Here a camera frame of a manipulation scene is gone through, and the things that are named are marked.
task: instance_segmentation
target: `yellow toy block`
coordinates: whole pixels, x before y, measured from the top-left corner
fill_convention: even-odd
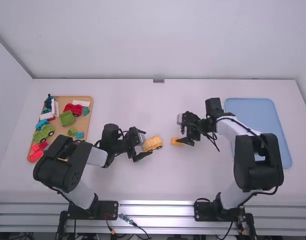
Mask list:
[[[180,138],[181,137],[172,137],[171,138],[171,145],[180,146],[180,147],[184,146],[185,145],[184,143],[176,141],[177,139],[180,139]]]
[[[145,152],[152,152],[155,149],[161,149],[163,146],[163,141],[160,136],[153,136],[151,139],[145,141],[142,146]]]

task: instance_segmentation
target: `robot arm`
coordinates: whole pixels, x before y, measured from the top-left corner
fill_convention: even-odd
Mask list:
[[[284,181],[284,173],[277,137],[272,133],[253,130],[238,121],[232,113],[224,112],[219,98],[210,98],[205,104],[205,119],[189,111],[177,116],[182,134],[185,128],[187,130],[186,137],[177,141],[194,146],[194,141],[200,141],[200,136],[204,135],[217,148],[215,140],[216,133],[219,133],[235,142],[235,181],[218,194],[215,199],[217,205],[224,210],[237,208],[259,192],[278,188]],[[265,160],[255,161],[256,153]]]
[[[135,151],[135,146],[145,143],[146,132],[130,127],[127,133],[115,124],[104,126],[102,139],[95,145],[85,141],[73,141],[59,135],[37,162],[33,171],[36,181],[57,191],[66,200],[88,216],[99,211],[98,197],[81,180],[86,165],[109,167],[117,155],[127,153],[136,163],[151,152]]]

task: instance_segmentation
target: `red toy block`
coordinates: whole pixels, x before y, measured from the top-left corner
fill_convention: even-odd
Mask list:
[[[51,117],[47,119],[49,122],[55,120],[55,117]]]
[[[36,151],[39,150],[39,146],[38,146],[37,144],[34,144],[34,145],[31,147],[31,150],[32,150],[32,152],[34,153],[34,152],[36,152]]]
[[[44,150],[44,148],[46,148],[48,145],[48,143],[46,141],[43,141],[42,143],[40,143],[38,146],[41,150]]]
[[[44,154],[43,150],[40,149],[29,156],[29,161],[31,163],[35,163],[43,156],[43,154]]]
[[[72,114],[75,116],[75,117],[78,117],[78,116],[81,116],[82,112],[83,112],[83,106],[80,105],[80,104],[77,104],[77,105],[74,105],[74,104],[71,104],[71,103],[68,103],[66,104],[64,110],[63,110],[63,113],[64,112],[67,112],[71,110],[72,111]]]

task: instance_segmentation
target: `white wall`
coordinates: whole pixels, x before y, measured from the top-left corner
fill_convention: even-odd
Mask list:
[[[31,81],[27,72],[0,44],[0,163]]]
[[[0,0],[0,35],[37,78],[294,78],[306,0]]]

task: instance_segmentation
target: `cork board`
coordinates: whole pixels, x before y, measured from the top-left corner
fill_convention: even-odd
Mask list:
[[[88,101],[90,102],[89,104],[89,114],[86,116],[78,116],[75,117],[75,123],[70,125],[70,126],[62,126],[61,121],[59,119],[59,117],[56,117],[55,120],[50,121],[49,124],[51,125],[52,128],[55,129],[54,134],[52,136],[49,136],[46,139],[46,142],[48,144],[51,144],[58,135],[62,134],[65,136],[68,136],[67,132],[70,128],[74,127],[77,129],[78,132],[83,132],[84,133],[84,138],[81,140],[86,140],[87,138],[87,131],[88,131],[88,126],[89,126],[89,121],[91,118],[91,114],[92,114],[92,108],[93,108],[93,99],[90,96],[54,96],[55,100],[58,102],[58,110],[59,110],[59,114],[63,113],[63,110],[66,106],[66,104],[71,104],[73,102],[73,100],[82,100],[82,101]],[[44,103],[41,103],[42,109],[41,109],[41,113],[43,110],[46,109],[46,107],[44,106]],[[28,156],[30,156],[31,154],[33,154],[33,152],[31,151],[31,147],[36,144],[37,142],[35,142],[33,140],[33,135],[32,135],[32,143],[28,149],[28,154],[27,154],[27,160],[29,161]]]

